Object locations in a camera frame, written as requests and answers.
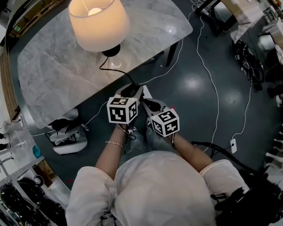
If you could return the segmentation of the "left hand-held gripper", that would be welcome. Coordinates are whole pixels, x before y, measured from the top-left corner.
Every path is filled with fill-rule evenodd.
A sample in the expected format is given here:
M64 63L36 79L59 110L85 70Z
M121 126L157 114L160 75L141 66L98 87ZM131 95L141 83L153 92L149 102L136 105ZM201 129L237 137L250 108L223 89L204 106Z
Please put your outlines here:
M121 97L110 97L107 103L108 120L110 123L129 124L138 115L138 101L143 96L141 85L136 98L130 97L133 84L127 84L116 91Z

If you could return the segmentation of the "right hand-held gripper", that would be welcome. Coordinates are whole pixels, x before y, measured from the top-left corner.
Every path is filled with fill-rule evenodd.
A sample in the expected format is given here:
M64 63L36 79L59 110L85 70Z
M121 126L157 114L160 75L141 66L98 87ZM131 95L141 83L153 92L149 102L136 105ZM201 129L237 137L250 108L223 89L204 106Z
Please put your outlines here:
M163 137L168 137L180 130L179 116L173 108L170 109L164 102L153 98L142 101L145 113L150 117L152 129ZM156 115L153 111L163 111Z

